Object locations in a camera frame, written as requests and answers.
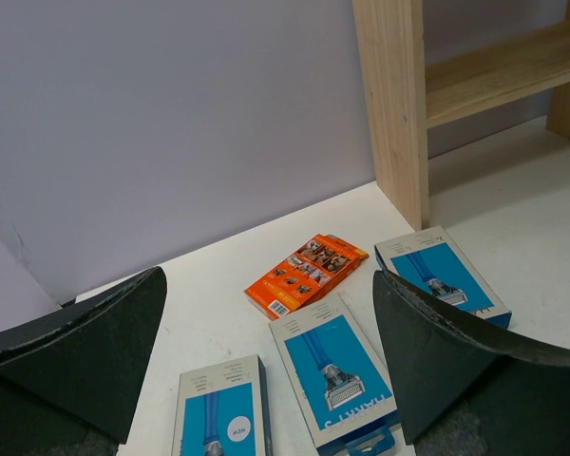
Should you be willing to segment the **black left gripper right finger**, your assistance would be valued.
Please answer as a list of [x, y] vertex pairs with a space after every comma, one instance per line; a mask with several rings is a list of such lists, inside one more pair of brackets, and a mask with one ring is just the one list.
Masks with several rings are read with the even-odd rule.
[[418, 455], [570, 455], [570, 350], [461, 311], [389, 271], [374, 312]]

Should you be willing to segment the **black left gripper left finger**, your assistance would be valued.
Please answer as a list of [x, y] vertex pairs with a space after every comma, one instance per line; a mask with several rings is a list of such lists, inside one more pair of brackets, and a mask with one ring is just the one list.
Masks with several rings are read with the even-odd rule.
[[0, 332], [0, 455], [116, 454], [166, 295], [166, 274], [153, 267]]

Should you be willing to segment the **harry's razor box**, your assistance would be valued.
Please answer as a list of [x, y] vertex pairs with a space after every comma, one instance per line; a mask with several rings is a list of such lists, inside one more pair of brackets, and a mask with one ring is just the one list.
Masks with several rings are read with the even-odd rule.
[[180, 375], [173, 456], [273, 453], [266, 371], [258, 355]]
[[390, 455], [400, 415], [386, 364], [340, 297], [269, 324], [314, 447], [320, 455]]
[[443, 227], [378, 242], [374, 252], [381, 269], [460, 310], [509, 327], [512, 312]]

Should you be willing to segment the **orange styler box back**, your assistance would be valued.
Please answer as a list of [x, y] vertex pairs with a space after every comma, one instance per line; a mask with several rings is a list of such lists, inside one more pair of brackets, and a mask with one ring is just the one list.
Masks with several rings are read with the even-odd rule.
[[317, 234], [245, 290], [253, 305], [277, 320], [324, 298], [369, 254], [334, 235]]

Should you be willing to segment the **wooden shelf unit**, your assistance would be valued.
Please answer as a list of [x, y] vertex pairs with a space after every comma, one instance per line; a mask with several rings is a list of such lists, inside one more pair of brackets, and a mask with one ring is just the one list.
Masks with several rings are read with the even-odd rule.
[[413, 229], [429, 226], [432, 127], [552, 90], [545, 127], [570, 141], [570, 2], [553, 26], [431, 66], [422, 2], [352, 9], [377, 185]]

